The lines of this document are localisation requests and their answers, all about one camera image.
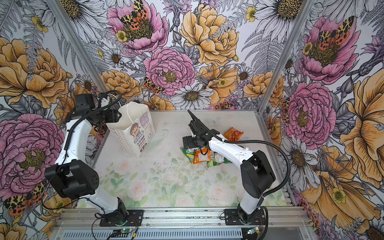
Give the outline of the orange snack packet front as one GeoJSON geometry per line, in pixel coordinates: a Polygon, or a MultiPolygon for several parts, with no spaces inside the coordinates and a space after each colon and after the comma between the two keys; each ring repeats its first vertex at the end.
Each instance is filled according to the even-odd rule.
{"type": "Polygon", "coordinates": [[[210,162],[215,159],[215,154],[213,151],[203,148],[195,151],[193,164],[199,164],[203,162],[210,162]]]}

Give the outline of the white paper bag with cartoon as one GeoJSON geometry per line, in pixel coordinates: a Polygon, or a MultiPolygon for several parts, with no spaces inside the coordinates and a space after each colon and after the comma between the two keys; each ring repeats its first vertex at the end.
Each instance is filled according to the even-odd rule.
{"type": "Polygon", "coordinates": [[[149,107],[130,102],[118,109],[121,117],[107,127],[122,149],[135,157],[140,157],[155,135],[155,128],[149,107]]]}

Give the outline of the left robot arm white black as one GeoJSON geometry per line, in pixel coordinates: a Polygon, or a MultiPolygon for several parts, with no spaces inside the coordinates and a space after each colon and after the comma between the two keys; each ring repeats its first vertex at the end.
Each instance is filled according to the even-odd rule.
{"type": "Polygon", "coordinates": [[[98,209],[103,221],[113,225],[125,223],[128,212],[120,198],[99,187],[99,175],[87,164],[85,155],[93,125],[115,123],[120,117],[117,110],[107,107],[95,110],[86,104],[75,107],[67,116],[65,142],[59,157],[45,170],[46,180],[62,198],[84,200],[98,209]]]}

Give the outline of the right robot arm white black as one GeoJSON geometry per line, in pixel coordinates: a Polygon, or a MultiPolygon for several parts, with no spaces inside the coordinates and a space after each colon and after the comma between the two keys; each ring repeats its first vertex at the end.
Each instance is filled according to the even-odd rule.
{"type": "Polygon", "coordinates": [[[196,116],[191,117],[189,127],[192,134],[183,137],[184,149],[208,160],[220,155],[240,169],[246,193],[238,206],[238,216],[241,223],[250,224],[261,210],[263,194],[276,180],[266,154],[231,144],[218,131],[208,129],[196,116]]]}

